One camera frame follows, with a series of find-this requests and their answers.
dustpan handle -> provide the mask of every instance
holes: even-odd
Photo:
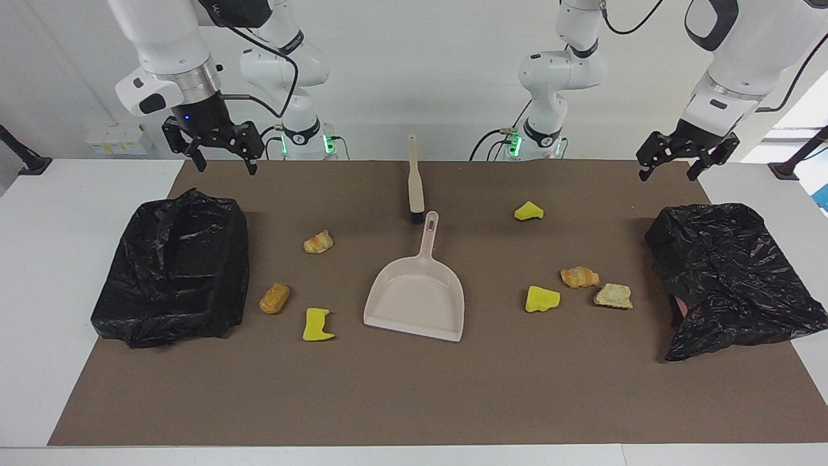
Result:
[[[435,211],[430,211],[426,214],[426,224],[422,228],[420,254],[417,257],[431,259],[431,250],[434,249],[434,237],[437,234],[437,221],[439,219],[440,216]]]

brush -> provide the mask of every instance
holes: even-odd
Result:
[[[416,136],[408,135],[408,207],[412,223],[422,225],[426,221],[426,200],[422,193],[422,178],[416,163]]]

croissant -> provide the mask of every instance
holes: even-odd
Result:
[[[305,241],[303,246],[308,254],[321,254],[334,247],[334,239],[330,237],[327,230],[323,230],[319,235]]]

wooden handle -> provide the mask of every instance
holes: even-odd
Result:
[[[412,213],[426,211],[426,199],[416,160],[416,136],[413,134],[408,135],[408,206]]]
[[[416,136],[414,134],[408,135],[408,162],[416,167]]]

silver metal ring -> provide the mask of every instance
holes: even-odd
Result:
[[[176,83],[184,95],[182,104],[194,104],[205,100],[218,92],[221,87],[219,72],[215,68],[212,56],[208,57],[207,61],[201,65],[184,73],[178,73],[177,75],[155,75],[150,73],[150,75],[159,80]]]
[[[756,95],[756,94],[742,94],[741,92],[737,92],[735,90],[730,90],[723,85],[717,83],[711,76],[710,73],[705,73],[705,78],[710,82],[710,88],[718,95],[723,95],[725,97],[733,97],[734,99],[738,100],[755,100],[759,102],[760,100],[764,99],[765,95]]]

